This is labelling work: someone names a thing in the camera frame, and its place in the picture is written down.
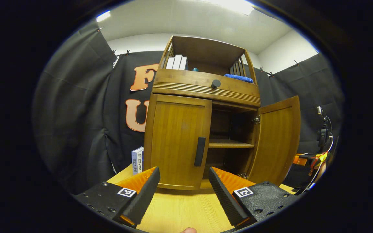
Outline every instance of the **finger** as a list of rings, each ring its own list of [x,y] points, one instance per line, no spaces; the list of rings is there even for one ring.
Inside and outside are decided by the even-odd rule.
[[[181,233],[197,233],[197,231],[194,228],[188,227],[187,229],[185,229]]]

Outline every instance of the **orange letter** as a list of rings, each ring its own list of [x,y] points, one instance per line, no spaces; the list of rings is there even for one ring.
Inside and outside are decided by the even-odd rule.
[[[135,81],[133,82],[133,85],[130,87],[131,91],[139,91],[144,90],[148,88],[148,84],[145,83],[145,78],[148,79],[148,82],[153,80],[153,71],[148,70],[158,70],[159,64],[153,64],[153,65],[144,65],[144,66],[138,66],[134,70],[136,71],[135,75]]]
[[[133,131],[145,132],[146,119],[148,117],[148,107],[149,100],[145,101],[144,105],[146,106],[146,116],[145,122],[139,124],[136,122],[136,112],[138,111],[138,106],[141,102],[137,99],[128,99],[126,100],[126,125]]]

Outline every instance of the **round black knob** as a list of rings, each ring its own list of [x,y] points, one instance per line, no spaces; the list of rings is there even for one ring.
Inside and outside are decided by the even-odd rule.
[[[221,81],[218,79],[213,80],[213,84],[211,85],[212,88],[216,89],[217,87],[221,86]]]

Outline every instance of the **white wall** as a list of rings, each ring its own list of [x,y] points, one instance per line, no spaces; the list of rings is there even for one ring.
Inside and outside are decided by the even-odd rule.
[[[317,52],[310,42],[292,30],[268,46],[258,57],[263,65],[263,70],[274,74],[295,65],[294,60],[301,62],[316,54]]]
[[[171,35],[174,36],[191,36],[185,34],[169,34],[169,33],[158,33],[158,34],[143,34],[136,35],[131,37],[123,37],[116,40],[108,41],[110,48],[112,50],[117,50],[116,55],[126,53],[126,50],[129,49],[129,53],[135,52],[145,52],[145,51],[163,51],[165,50],[166,44],[169,41]],[[260,59],[254,53],[249,52],[249,56],[253,66],[256,68],[261,67]],[[244,64],[247,64],[247,60],[243,56]]]

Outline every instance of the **cabinet door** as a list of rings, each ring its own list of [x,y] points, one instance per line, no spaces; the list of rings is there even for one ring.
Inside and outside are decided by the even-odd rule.
[[[212,101],[152,96],[156,104],[154,110],[150,109],[153,119],[148,119],[153,121],[151,167],[159,166],[159,187],[199,189],[208,149]]]
[[[299,146],[300,104],[295,96],[259,108],[259,138],[248,180],[279,186],[290,169]]]

